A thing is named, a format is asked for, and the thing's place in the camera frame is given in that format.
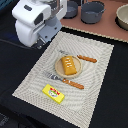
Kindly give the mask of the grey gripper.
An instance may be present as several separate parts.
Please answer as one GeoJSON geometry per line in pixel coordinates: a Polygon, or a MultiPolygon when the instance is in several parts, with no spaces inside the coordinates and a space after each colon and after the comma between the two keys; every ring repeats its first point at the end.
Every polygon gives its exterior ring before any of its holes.
{"type": "Polygon", "coordinates": [[[61,22],[56,17],[47,20],[45,26],[38,32],[39,38],[36,47],[41,49],[46,43],[52,40],[61,28],[61,22]]]}

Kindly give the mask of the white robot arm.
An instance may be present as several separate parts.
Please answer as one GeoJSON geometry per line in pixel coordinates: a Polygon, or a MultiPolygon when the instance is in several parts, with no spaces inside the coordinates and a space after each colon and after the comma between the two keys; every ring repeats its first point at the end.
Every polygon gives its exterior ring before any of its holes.
{"type": "Polygon", "coordinates": [[[49,42],[62,28],[67,0],[20,0],[12,10],[19,41],[31,47],[49,42]]]}

